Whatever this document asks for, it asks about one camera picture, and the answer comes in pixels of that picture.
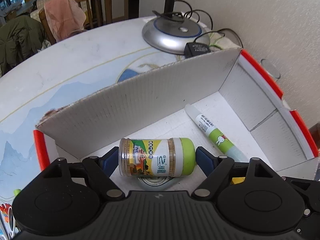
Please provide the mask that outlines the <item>green white glue stick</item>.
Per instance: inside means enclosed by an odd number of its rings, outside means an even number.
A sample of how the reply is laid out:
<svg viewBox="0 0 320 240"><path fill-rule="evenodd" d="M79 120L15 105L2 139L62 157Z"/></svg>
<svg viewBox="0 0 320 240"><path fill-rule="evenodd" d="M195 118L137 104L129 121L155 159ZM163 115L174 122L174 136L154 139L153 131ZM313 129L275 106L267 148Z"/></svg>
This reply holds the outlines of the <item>green white glue stick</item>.
<svg viewBox="0 0 320 240"><path fill-rule="evenodd" d="M205 115L194 106L187 104L185 112L196 126L213 143L214 147L222 154L233 158L237 162L249 162L244 153L239 150Z"/></svg>

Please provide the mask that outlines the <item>green-lid labelled jar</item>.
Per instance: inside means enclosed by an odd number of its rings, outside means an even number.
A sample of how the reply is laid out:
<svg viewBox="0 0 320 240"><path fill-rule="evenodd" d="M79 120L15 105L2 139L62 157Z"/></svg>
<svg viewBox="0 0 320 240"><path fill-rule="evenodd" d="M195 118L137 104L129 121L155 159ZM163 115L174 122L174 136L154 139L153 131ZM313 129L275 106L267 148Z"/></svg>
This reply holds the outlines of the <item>green-lid labelled jar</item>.
<svg viewBox="0 0 320 240"><path fill-rule="evenodd" d="M181 177L192 174L195 146L188 138L120 140L121 176Z"/></svg>

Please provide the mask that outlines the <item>silver disc in box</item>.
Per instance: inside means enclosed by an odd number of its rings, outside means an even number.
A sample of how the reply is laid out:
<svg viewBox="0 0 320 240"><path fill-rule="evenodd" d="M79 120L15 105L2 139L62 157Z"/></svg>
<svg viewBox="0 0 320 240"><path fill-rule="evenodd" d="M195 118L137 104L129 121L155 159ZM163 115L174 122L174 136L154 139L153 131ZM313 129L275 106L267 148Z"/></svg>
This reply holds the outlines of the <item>silver disc in box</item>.
<svg viewBox="0 0 320 240"><path fill-rule="evenodd" d="M165 191L176 182L171 177L138 177L138 181L145 191Z"/></svg>

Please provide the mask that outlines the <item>red cardboard box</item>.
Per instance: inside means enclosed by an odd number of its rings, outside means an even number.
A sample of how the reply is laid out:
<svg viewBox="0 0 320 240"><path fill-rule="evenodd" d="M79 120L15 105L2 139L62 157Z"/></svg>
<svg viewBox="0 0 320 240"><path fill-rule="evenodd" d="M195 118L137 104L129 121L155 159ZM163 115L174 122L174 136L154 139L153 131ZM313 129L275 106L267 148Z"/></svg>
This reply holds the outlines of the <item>red cardboard box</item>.
<svg viewBox="0 0 320 240"><path fill-rule="evenodd" d="M58 157L103 154L123 137L189 137L213 144L187 116L194 105L248 157L281 176L314 179L317 147L299 113L264 68L240 49L175 62L47 112L34 131L41 168Z"/></svg>

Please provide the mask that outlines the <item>green marker pen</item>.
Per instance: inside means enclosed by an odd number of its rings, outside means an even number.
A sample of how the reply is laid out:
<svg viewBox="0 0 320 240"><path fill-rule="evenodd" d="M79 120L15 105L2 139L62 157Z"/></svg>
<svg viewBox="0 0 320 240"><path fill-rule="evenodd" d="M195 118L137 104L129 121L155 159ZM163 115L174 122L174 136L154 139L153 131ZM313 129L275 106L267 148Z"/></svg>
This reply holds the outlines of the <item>green marker pen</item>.
<svg viewBox="0 0 320 240"><path fill-rule="evenodd" d="M15 189L14 196L16 197L21 191L22 191L21 189Z"/></svg>

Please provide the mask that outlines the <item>orange red toy figure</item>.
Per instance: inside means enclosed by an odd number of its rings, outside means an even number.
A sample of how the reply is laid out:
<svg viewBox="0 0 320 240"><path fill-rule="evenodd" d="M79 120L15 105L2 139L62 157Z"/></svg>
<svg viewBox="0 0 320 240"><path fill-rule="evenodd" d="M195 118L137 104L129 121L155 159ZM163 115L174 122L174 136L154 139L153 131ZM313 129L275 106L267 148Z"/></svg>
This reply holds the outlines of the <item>orange red toy figure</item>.
<svg viewBox="0 0 320 240"><path fill-rule="evenodd" d="M11 207L10 204L8 203L4 203L0 205L0 210L2 212L2 215L4 216L4 220L8 223L9 222L9 217L8 217L8 213L9 213L9 208Z"/></svg>

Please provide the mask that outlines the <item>black power adapter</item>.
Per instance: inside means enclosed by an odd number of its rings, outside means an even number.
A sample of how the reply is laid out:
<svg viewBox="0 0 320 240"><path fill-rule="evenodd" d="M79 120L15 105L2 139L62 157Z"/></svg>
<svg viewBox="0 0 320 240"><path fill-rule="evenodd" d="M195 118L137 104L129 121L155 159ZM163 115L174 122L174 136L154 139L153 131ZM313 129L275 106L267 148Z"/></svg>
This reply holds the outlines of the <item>black power adapter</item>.
<svg viewBox="0 0 320 240"><path fill-rule="evenodd" d="M211 49L208 45L198 42L188 42L184 48L184 55L186 58L200 56L210 52Z"/></svg>

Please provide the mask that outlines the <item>white desk lamp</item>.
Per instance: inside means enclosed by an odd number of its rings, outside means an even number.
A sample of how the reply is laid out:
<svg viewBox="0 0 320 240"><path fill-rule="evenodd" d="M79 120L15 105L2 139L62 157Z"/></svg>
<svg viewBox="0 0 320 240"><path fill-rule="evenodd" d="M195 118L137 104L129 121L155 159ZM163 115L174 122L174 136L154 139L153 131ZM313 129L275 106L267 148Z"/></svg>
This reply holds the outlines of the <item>white desk lamp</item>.
<svg viewBox="0 0 320 240"><path fill-rule="evenodd" d="M144 41L156 49L176 55L184 55L188 42L209 46L209 34L204 27L187 13L174 11L176 1L165 0L163 12L153 11L155 18L149 20L142 29Z"/></svg>

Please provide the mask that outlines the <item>olive green jacket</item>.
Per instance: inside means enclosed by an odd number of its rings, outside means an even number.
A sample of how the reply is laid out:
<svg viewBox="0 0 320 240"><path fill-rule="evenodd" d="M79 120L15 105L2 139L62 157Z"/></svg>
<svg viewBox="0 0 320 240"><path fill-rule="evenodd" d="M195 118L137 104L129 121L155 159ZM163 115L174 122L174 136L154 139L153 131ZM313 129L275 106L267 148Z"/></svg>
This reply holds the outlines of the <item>olive green jacket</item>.
<svg viewBox="0 0 320 240"><path fill-rule="evenodd" d="M0 43L1 76L51 46L42 24L26 15L1 27Z"/></svg>

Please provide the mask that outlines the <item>pink cloth on chair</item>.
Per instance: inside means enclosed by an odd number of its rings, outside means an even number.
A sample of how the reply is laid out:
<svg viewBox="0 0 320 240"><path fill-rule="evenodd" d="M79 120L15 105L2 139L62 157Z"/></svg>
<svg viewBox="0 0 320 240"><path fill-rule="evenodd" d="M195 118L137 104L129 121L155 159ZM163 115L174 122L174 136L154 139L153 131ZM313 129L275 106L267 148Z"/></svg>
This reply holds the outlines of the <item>pink cloth on chair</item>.
<svg viewBox="0 0 320 240"><path fill-rule="evenodd" d="M84 30L86 14L75 0L49 0L44 4L44 12L57 42L65 40L74 31Z"/></svg>

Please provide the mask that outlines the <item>wooden chair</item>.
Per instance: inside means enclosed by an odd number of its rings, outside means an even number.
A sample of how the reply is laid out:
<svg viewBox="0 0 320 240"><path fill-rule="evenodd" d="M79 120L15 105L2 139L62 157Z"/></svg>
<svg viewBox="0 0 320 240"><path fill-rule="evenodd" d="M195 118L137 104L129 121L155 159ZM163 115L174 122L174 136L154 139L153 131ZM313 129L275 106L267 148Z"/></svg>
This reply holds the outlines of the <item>wooden chair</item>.
<svg viewBox="0 0 320 240"><path fill-rule="evenodd" d="M87 30L101 27L106 24L112 23L112 0L75 0L78 6L86 14L86 21L84 23L84 30L74 31L69 37L83 33ZM54 45L57 43L49 29L44 7L39 11L40 22L43 25L49 42Z"/></svg>

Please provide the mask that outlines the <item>white frame sunglasses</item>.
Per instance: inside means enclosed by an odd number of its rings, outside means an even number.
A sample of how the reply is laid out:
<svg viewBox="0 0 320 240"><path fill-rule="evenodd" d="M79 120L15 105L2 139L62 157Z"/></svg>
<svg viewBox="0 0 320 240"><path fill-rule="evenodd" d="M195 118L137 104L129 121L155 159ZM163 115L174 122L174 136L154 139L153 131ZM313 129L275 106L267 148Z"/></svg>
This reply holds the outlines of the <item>white frame sunglasses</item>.
<svg viewBox="0 0 320 240"><path fill-rule="evenodd" d="M1 212L1 239L13 239L16 235L16 220L14 219L12 206L9 208L9 222L4 220Z"/></svg>

